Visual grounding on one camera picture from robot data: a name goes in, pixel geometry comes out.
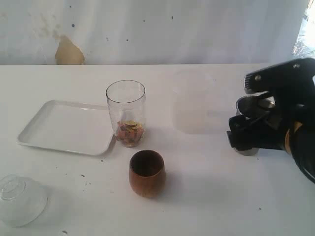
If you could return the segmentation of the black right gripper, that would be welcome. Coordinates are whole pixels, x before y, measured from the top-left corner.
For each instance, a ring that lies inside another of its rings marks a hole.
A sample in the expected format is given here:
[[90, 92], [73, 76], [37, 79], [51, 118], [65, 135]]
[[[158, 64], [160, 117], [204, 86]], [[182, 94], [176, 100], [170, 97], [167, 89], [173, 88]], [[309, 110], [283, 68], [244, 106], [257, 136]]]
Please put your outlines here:
[[249, 119], [244, 115], [231, 117], [226, 133], [232, 148], [284, 151], [310, 151], [315, 148], [315, 102], [278, 104], [268, 92], [257, 98], [269, 98], [275, 106], [258, 118]]

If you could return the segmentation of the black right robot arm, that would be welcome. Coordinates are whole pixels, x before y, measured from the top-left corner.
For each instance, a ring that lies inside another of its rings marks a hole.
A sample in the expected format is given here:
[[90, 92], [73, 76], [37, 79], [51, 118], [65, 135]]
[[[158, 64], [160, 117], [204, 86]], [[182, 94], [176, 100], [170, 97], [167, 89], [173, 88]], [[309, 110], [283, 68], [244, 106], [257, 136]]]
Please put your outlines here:
[[284, 150], [295, 159], [315, 154], [315, 95], [285, 90], [245, 96], [237, 101], [239, 115], [229, 119], [227, 136], [238, 151]]

